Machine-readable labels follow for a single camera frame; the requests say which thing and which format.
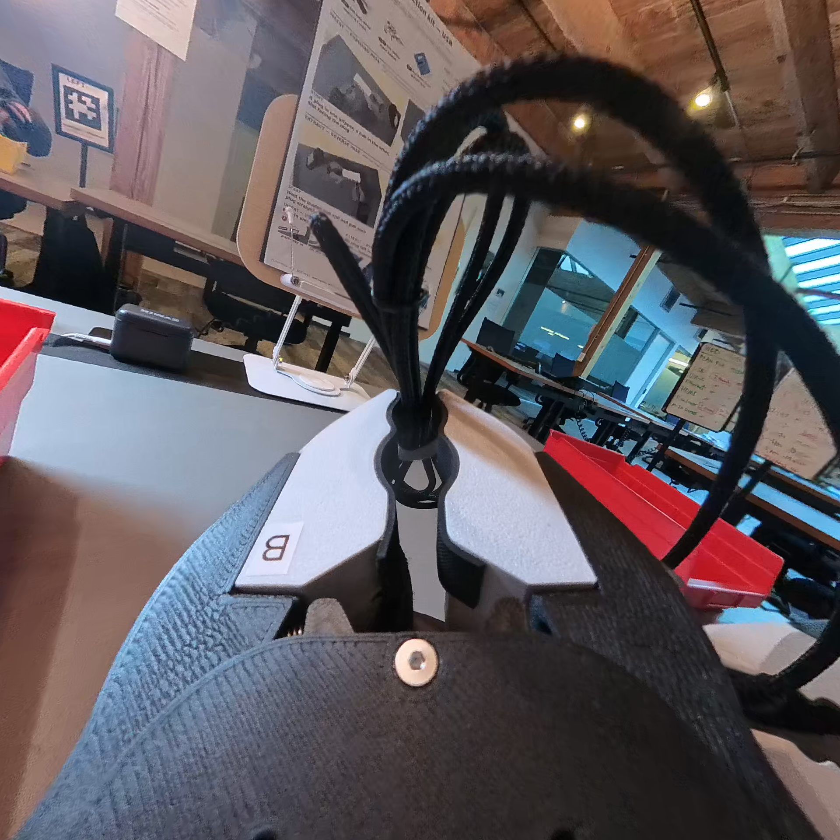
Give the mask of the background desk with chairs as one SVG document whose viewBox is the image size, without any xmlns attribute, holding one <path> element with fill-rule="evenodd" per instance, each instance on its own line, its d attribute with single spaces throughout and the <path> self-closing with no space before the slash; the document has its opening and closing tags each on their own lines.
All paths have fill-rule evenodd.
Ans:
<svg viewBox="0 0 840 840">
<path fill-rule="evenodd" d="M 688 447 L 699 455 L 718 448 L 710 440 L 692 434 L 686 421 L 664 419 L 633 408 L 622 397 L 604 393 L 597 386 L 570 376 L 574 362 L 555 355 L 546 369 L 537 351 L 526 346 L 510 347 L 504 354 L 489 343 L 462 339 L 469 349 L 468 360 L 456 373 L 465 387 L 465 399 L 490 413 L 494 408 L 520 408 L 536 403 L 535 416 L 526 416 L 523 428 L 540 442 L 551 432 L 562 432 L 567 421 L 577 423 L 578 437 L 585 443 L 617 452 L 632 464 L 648 441 L 655 441 L 656 455 L 665 446 Z"/>
</svg>

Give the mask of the wooden post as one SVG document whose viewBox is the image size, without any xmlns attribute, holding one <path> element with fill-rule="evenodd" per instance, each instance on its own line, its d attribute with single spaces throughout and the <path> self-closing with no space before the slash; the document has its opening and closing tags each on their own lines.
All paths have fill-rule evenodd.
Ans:
<svg viewBox="0 0 840 840">
<path fill-rule="evenodd" d="M 132 29 L 124 51 L 110 189 L 151 206 L 179 65 L 170 51 Z"/>
</svg>

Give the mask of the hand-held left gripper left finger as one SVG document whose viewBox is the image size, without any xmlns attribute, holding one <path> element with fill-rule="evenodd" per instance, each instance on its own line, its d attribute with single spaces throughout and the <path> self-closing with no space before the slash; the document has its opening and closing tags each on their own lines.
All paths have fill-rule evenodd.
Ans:
<svg viewBox="0 0 840 840">
<path fill-rule="evenodd" d="M 236 592 L 296 596 L 305 603 L 332 598 L 356 629 L 402 629 L 403 555 L 394 496 L 382 475 L 396 399 L 396 391 L 383 391 L 292 457 L 235 580 Z"/>
</svg>

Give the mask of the black box device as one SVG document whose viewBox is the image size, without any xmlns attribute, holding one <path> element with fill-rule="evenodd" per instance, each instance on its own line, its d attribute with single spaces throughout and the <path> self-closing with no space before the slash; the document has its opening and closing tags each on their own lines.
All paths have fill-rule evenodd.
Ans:
<svg viewBox="0 0 840 840">
<path fill-rule="evenodd" d="M 181 373 L 189 363 L 193 338 L 187 321 L 126 304 L 114 315 L 109 351 L 126 364 Z"/>
</svg>

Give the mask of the black office chair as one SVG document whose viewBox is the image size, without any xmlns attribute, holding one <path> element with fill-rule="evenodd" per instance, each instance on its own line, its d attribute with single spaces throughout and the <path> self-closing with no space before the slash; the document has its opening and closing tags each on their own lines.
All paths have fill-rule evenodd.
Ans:
<svg viewBox="0 0 840 840">
<path fill-rule="evenodd" d="M 300 321 L 297 315 L 291 315 L 295 302 L 295 296 L 288 291 L 254 279 L 242 285 L 229 278 L 207 278 L 203 305 L 210 319 L 200 328 L 199 335 L 234 331 L 244 336 L 245 341 L 229 347 L 257 354 L 260 342 L 276 342 L 289 323 L 287 341 L 291 345 L 300 344 L 307 336 L 310 318 L 306 316 Z"/>
</svg>

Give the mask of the whiteboard on stand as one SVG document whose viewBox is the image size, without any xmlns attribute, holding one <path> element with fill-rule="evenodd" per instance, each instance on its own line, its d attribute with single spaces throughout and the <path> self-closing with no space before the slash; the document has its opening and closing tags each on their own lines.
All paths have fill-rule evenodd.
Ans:
<svg viewBox="0 0 840 840">
<path fill-rule="evenodd" d="M 837 454 L 821 410 L 795 369 L 773 391 L 754 454 L 806 480 L 818 477 Z"/>
<path fill-rule="evenodd" d="M 735 350 L 700 343 L 666 399 L 665 413 L 712 433 L 725 430 L 739 406 L 745 361 Z"/>
</svg>

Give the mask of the instruction sign board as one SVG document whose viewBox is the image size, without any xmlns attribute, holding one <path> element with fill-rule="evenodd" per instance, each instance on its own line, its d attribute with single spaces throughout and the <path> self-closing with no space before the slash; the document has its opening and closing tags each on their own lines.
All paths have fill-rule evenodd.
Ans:
<svg viewBox="0 0 840 840">
<path fill-rule="evenodd" d="M 263 284 L 361 319 L 310 226 L 329 217 L 362 270 L 396 158 L 477 62 L 427 2 L 321 2 L 299 93 L 263 118 L 238 253 Z"/>
</svg>

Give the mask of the red plastic bin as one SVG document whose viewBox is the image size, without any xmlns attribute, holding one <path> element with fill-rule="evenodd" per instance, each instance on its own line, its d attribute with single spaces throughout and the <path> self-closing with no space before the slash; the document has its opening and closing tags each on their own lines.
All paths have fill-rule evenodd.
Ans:
<svg viewBox="0 0 840 840">
<path fill-rule="evenodd" d="M 35 378 L 38 354 L 55 320 L 52 311 L 1 300 L 1 461 L 11 449 L 19 411 Z"/>
<path fill-rule="evenodd" d="M 659 560 L 692 523 L 700 505 L 606 448 L 551 432 L 543 452 L 587 489 Z M 758 607 L 771 593 L 782 558 L 718 520 L 676 569 L 689 604 L 701 610 Z"/>
</svg>

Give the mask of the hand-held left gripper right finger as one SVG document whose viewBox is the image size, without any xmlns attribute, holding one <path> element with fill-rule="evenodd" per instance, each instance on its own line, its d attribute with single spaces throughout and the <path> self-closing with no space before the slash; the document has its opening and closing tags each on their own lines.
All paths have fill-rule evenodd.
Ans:
<svg viewBox="0 0 840 840">
<path fill-rule="evenodd" d="M 437 397 L 437 575 L 447 626 L 479 631 L 536 595 L 593 592 L 595 571 L 531 447 L 455 394 Z"/>
</svg>

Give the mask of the wooden table black legs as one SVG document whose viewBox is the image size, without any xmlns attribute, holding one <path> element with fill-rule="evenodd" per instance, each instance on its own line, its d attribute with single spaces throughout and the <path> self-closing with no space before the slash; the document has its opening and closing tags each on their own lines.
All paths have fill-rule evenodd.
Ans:
<svg viewBox="0 0 840 840">
<path fill-rule="evenodd" d="M 108 189 L 77 187 L 46 179 L 30 168 L 1 174 L 2 189 L 27 201 L 66 216 L 90 212 L 112 220 L 103 265 L 108 275 L 120 281 L 123 258 L 128 253 L 152 258 L 162 264 L 207 277 L 210 266 L 237 266 L 254 283 L 278 286 L 278 280 L 263 280 L 256 268 L 248 268 L 236 243 L 203 231 L 169 213 Z"/>
</svg>

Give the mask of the code sign on pole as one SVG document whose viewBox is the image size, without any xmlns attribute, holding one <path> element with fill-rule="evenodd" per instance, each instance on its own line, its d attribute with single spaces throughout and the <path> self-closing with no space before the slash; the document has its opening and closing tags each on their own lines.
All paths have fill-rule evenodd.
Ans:
<svg viewBox="0 0 840 840">
<path fill-rule="evenodd" d="M 88 185 L 88 157 L 91 149 L 114 152 L 116 108 L 110 87 L 52 64 L 55 134 L 80 144 L 78 185 Z"/>
</svg>

